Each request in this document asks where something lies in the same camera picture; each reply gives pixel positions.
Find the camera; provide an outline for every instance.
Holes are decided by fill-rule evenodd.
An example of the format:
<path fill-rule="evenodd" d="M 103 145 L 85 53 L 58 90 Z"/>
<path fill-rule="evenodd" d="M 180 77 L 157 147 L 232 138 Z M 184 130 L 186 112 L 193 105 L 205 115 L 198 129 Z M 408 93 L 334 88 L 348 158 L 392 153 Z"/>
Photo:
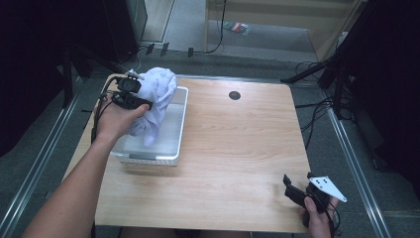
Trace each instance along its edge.
<path fill-rule="evenodd" d="M 137 97 L 142 84 L 135 77 L 118 77 L 117 84 L 120 91 L 112 92 L 112 101 L 115 104 L 129 110 L 136 109 L 142 104 L 149 104 L 149 110 L 152 109 L 152 102 Z"/>
<path fill-rule="evenodd" d="M 327 208 L 330 204 L 331 196 L 337 197 L 339 200 L 347 202 L 347 199 L 341 194 L 341 192 L 336 188 L 336 186 L 328 177 L 317 178 L 310 172 L 308 173 L 307 177 L 309 179 L 309 184 L 306 186 L 305 191 L 302 191 L 299 188 L 293 186 L 291 184 L 290 178 L 288 178 L 287 175 L 284 175 L 283 183 L 286 185 L 284 195 L 305 209 L 306 207 L 304 199 L 306 196 L 311 197 L 316 204 L 318 213 L 320 214 L 328 212 Z M 309 218 L 310 217 L 308 211 L 305 211 L 302 219 L 302 223 L 305 227 L 309 226 Z"/>

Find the hand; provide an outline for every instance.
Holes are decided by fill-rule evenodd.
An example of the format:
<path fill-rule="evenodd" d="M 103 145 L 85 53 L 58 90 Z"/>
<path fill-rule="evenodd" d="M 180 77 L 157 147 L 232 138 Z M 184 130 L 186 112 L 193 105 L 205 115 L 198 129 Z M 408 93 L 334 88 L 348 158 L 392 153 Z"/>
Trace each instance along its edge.
<path fill-rule="evenodd" d="M 316 209 L 316 204 L 312 200 L 311 197 L 306 196 L 304 201 L 305 201 L 306 210 L 308 211 L 309 216 L 310 216 L 309 226 L 308 226 L 308 236 L 310 238 L 331 237 L 330 225 L 329 225 L 329 220 L 328 220 L 327 215 L 325 213 L 321 213 L 321 214 L 318 213 Z M 336 197 L 332 197 L 330 200 L 330 203 L 332 205 L 331 204 L 328 205 L 328 213 L 330 214 L 330 217 L 333 219 L 334 211 L 335 211 L 334 207 L 337 207 L 337 205 L 339 204 L 339 200 Z"/>
<path fill-rule="evenodd" d="M 134 110 L 124 109 L 112 103 L 111 96 L 108 96 L 102 102 L 101 111 L 103 112 L 98 122 L 96 138 L 116 142 L 128 132 L 134 120 L 145 115 L 148 110 L 148 104 L 143 104 Z"/>

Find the human arm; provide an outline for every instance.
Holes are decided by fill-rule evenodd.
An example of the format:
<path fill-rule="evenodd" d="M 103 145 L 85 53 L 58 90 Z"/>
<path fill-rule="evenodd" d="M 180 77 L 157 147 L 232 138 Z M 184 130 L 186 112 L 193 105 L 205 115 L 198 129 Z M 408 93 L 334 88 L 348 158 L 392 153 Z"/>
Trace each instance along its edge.
<path fill-rule="evenodd" d="M 111 102 L 104 101 L 103 107 Z M 110 104 L 98 123 L 97 136 L 85 155 L 40 209 L 24 237 L 88 237 L 109 153 L 149 105 L 125 110 Z"/>
<path fill-rule="evenodd" d="M 321 214 L 318 213 L 316 204 L 311 197 L 306 196 L 304 202 L 310 217 L 308 236 L 310 238 L 330 238 L 331 232 L 328 216 L 324 212 Z M 339 200 L 336 197 L 331 198 L 330 205 L 328 206 L 328 213 L 331 218 L 333 218 L 335 207 L 337 207 L 338 203 Z"/>

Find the circular hole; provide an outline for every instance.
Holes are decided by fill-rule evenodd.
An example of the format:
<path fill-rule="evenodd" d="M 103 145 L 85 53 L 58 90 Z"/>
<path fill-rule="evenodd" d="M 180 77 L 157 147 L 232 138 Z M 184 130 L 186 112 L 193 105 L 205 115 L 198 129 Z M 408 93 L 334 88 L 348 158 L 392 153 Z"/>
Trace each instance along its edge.
<path fill-rule="evenodd" d="M 241 98 L 241 93 L 239 93 L 239 92 L 237 92 L 237 91 L 231 91 L 231 92 L 229 93 L 229 97 L 230 97 L 232 100 L 238 100 L 238 99 L 240 99 L 240 98 Z"/>

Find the gray carpet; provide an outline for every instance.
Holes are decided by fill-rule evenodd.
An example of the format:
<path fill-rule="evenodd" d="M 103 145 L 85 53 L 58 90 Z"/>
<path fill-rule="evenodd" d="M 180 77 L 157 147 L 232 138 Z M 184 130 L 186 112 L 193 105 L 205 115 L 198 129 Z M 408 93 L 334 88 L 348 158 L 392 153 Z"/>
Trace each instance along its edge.
<path fill-rule="evenodd" d="M 196 55 L 193 58 L 188 58 L 186 53 L 168 53 L 166 57 L 161 58 L 159 51 L 148 56 L 141 53 L 140 58 L 142 67 L 138 71 L 161 66 L 168 67 L 177 74 L 245 77 L 250 80 L 259 78 L 259 81 L 272 83 L 279 83 L 280 78 L 294 75 L 296 67 L 296 63 L 277 60 L 208 55 Z M 111 73 L 95 62 L 92 62 L 91 66 L 94 68 L 94 72 L 91 78 L 83 78 L 83 88 L 80 91 L 79 100 L 16 226 L 13 237 L 21 236 L 36 211 L 45 202 L 46 192 L 55 190 L 59 185 L 88 120 L 89 113 L 84 110 L 92 109 L 106 77 Z M 136 57 L 123 63 L 125 68 L 136 68 L 137 66 Z M 293 85 L 292 94 L 296 105 L 316 103 L 323 99 L 314 78 L 302 80 Z M 0 159 L 0 200 L 2 201 L 0 212 L 2 216 L 53 126 L 60 111 L 61 102 L 62 94 L 52 101 L 44 114 L 28 130 L 19 145 Z M 313 107 L 297 109 L 301 126 L 311 120 L 313 109 Z M 351 121 L 346 121 L 345 125 L 393 237 L 420 237 L 420 230 L 417 228 L 420 221 L 420 202 L 414 196 L 410 184 L 396 173 L 384 174 L 376 171 L 371 165 L 368 150 L 357 127 Z M 302 137 L 306 141 L 307 132 L 303 133 Z M 307 154 L 312 172 L 319 176 L 329 176 L 348 199 L 347 203 L 341 203 L 338 207 L 342 224 L 337 236 L 375 237 L 365 206 L 328 115 L 316 121 Z M 117 237 L 118 232 L 119 227 L 98 227 L 98 237 Z M 259 232 L 255 233 L 254 237 L 305 237 L 305 235 Z"/>

